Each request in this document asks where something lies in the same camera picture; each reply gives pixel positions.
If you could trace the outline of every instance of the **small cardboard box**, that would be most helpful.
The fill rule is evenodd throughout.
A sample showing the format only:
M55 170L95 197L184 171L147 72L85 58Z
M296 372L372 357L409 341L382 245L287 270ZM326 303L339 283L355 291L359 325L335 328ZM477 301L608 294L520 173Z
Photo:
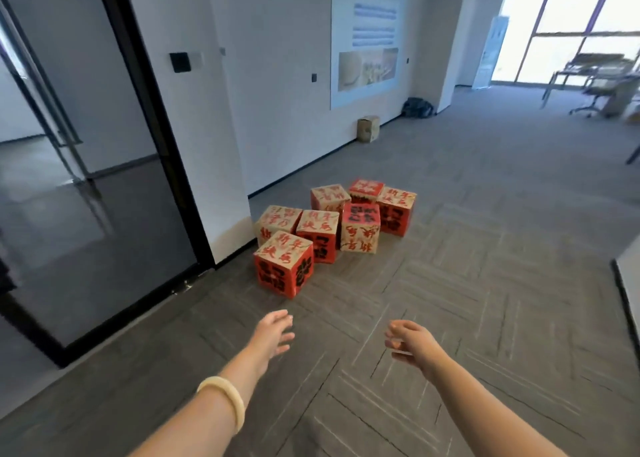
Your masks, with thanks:
M314 262L334 263L340 213L304 210L296 235L314 242Z
M342 185L321 186L311 190L311 209L318 211L342 211L351 196Z
M383 232L404 236L409 228L416 196L415 193L387 186L382 189L378 197L378 204L380 205L380 222Z
M340 250L376 253L380 237L380 206L378 204L344 205Z
M369 115L358 120L358 140L360 142L373 142L380 134L380 117Z
M255 236L258 239L258 246L262 246L276 231L286 231L294 234L301 215L302 210L298 208L269 206L253 226Z
M293 299L314 273L314 244L278 231L253 254L261 285Z
M354 204L375 204L384 187L385 183L356 179L356 181L349 187L351 202Z

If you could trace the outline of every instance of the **white bangle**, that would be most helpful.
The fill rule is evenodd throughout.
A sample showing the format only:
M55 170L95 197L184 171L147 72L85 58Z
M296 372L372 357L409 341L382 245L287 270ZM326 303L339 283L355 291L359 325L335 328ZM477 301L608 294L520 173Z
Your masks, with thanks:
M220 376L212 376L211 378L207 378L201 382L196 393L207 386L213 386L220 389L231 402L231 405L236 411L236 433L238 433L242 428L242 425L244 425L244 401L242 401L240 393L238 393L238 390L236 390L236 387L233 386L231 381L225 380Z

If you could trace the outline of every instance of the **large window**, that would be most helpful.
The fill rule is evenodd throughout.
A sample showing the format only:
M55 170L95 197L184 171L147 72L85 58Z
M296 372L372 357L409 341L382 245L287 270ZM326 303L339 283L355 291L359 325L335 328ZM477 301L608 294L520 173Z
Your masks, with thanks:
M640 64L640 0L504 0L501 14L509 28L494 81L547 83L578 53L621 53Z

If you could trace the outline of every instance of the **black door frame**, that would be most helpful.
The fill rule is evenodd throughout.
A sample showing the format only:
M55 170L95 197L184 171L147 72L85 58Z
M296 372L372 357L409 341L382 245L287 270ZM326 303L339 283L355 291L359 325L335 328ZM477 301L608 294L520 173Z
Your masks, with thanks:
M196 263L68 346L63 346L44 329L10 292L0 294L0 315L59 367L68 366L145 314L169 297L185 280L216 266L131 1L102 2L180 211Z

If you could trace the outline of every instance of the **wall switch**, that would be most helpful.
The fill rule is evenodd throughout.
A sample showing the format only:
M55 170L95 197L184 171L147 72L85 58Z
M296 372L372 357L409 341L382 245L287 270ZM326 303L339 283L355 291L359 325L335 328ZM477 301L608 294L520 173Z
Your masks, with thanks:
M169 58L171 58L171 65L173 66L174 72L184 73L191 71L191 62L189 61L188 53L169 53Z

